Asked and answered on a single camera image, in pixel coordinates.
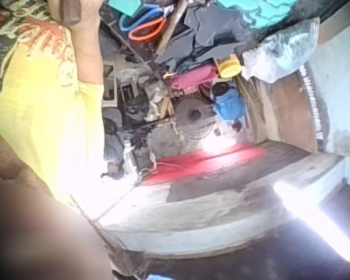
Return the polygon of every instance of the person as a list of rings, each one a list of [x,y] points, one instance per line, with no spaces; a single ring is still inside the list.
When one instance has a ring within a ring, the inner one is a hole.
[[[233,82],[219,82],[214,84],[211,90],[215,99],[213,109],[218,118],[230,122],[236,132],[241,131],[242,123],[239,118],[244,116],[246,109],[236,85]]]
[[[99,183],[104,152],[103,0],[80,2],[69,29],[60,0],[0,2],[0,135],[66,204]]]
[[[103,242],[0,136],[0,279],[110,280]]]
[[[102,109],[105,146],[104,160],[107,162],[107,173],[101,177],[108,176],[114,180],[121,179],[124,174],[124,134],[122,130],[122,114],[118,108]]]

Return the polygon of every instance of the hammer handle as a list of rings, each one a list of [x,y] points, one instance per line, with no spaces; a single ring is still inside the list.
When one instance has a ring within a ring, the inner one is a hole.
[[[80,0],[61,0],[61,22],[65,27],[73,26],[82,19]]]
[[[173,35],[175,31],[175,27],[178,24],[181,17],[184,15],[184,12],[186,12],[188,7],[189,0],[180,0],[179,4],[176,5],[175,10],[170,15],[170,23],[167,25],[166,30],[164,31],[158,47],[157,47],[157,54],[163,54],[165,51],[168,42],[171,39],[171,36]]]

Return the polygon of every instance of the bucket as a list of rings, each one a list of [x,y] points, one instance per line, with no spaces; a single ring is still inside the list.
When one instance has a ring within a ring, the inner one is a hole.
[[[229,57],[220,60],[214,59],[214,61],[222,78],[231,78],[238,75],[242,70],[236,54],[230,54]]]

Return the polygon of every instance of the yellow t-shirt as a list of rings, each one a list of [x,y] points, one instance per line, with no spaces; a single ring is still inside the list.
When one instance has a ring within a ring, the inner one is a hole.
[[[96,184],[103,160],[103,85],[78,82],[70,32],[44,1],[0,10],[0,134],[68,202]]]

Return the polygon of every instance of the orange scissors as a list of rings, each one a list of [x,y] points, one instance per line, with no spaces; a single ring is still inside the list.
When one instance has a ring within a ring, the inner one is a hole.
[[[144,41],[144,40],[151,39],[151,38],[155,37],[158,33],[160,33],[160,31],[162,30],[163,26],[166,23],[167,17],[172,13],[173,10],[174,10],[174,5],[170,5],[170,6],[162,8],[163,15],[161,17],[135,27],[134,29],[132,29],[128,33],[128,38],[130,38],[131,40],[134,40],[134,41]],[[158,27],[150,33],[146,33],[144,35],[136,35],[135,34],[136,32],[138,32],[140,30],[146,29],[147,27],[154,27],[156,25],[158,25]]]

